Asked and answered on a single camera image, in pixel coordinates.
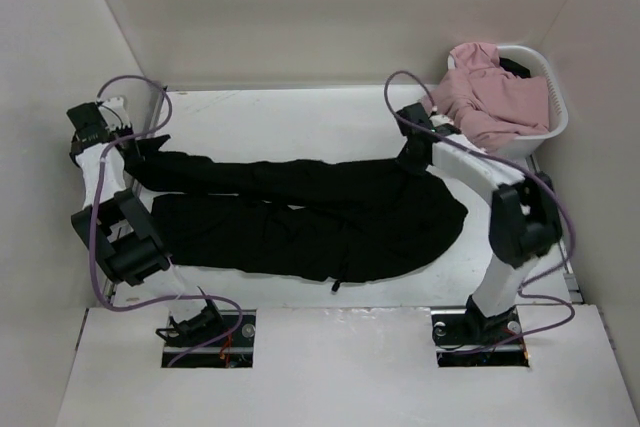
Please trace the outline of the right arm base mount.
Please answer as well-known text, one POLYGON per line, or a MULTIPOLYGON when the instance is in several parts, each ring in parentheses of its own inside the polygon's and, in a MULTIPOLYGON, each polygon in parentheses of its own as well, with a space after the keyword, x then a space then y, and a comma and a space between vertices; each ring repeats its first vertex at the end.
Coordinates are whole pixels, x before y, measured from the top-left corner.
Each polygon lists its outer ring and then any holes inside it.
POLYGON ((486 319, 468 301, 464 308, 432 310, 431 322, 441 368, 529 367, 515 307, 486 319))

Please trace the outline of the black trousers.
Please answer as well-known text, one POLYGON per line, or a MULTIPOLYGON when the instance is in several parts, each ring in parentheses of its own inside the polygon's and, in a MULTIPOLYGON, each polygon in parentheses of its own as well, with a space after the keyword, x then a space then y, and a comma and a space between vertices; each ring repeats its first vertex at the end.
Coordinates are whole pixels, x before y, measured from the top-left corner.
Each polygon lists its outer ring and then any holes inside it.
POLYGON ((174 263, 314 282, 399 277, 443 255, 468 211, 438 177, 392 159, 224 163, 139 141, 126 172, 155 195, 174 263))

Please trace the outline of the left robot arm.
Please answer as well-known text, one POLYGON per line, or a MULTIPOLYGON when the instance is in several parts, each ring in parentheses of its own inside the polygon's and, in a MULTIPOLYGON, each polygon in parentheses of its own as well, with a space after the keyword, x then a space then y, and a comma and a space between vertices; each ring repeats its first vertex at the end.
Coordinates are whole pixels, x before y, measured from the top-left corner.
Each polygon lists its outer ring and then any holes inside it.
POLYGON ((99 302, 112 311, 106 285, 138 287, 155 274, 174 279, 162 290, 152 288, 153 300, 185 299, 186 282, 172 265, 166 243, 126 180, 125 161, 142 158, 122 96, 80 104, 67 111, 74 127, 70 159, 81 170, 84 200, 71 224, 89 250, 92 288, 99 302))

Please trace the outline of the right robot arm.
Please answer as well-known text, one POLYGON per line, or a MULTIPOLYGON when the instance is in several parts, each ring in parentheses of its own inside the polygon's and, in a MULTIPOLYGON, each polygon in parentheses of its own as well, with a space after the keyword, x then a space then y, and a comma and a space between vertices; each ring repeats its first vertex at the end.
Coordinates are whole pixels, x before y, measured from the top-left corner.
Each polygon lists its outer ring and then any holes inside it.
POLYGON ((471 340, 487 342, 500 330, 498 316, 515 305, 521 284, 562 237, 552 181, 544 173, 483 152, 451 124, 434 125, 419 103, 394 117, 406 138, 397 157, 401 168, 421 175, 434 166, 463 182, 490 207, 492 258, 470 296, 472 312, 463 320, 471 340))

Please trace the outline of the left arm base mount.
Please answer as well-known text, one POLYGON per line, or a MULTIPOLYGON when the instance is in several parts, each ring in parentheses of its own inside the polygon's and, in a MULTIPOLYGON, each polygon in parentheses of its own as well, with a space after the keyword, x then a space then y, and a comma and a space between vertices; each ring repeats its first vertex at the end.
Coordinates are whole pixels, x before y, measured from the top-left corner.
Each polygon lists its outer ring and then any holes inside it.
POLYGON ((257 336, 257 312, 221 310, 219 301, 196 302, 196 309, 171 312, 155 331, 163 342, 162 368, 251 368, 257 336))

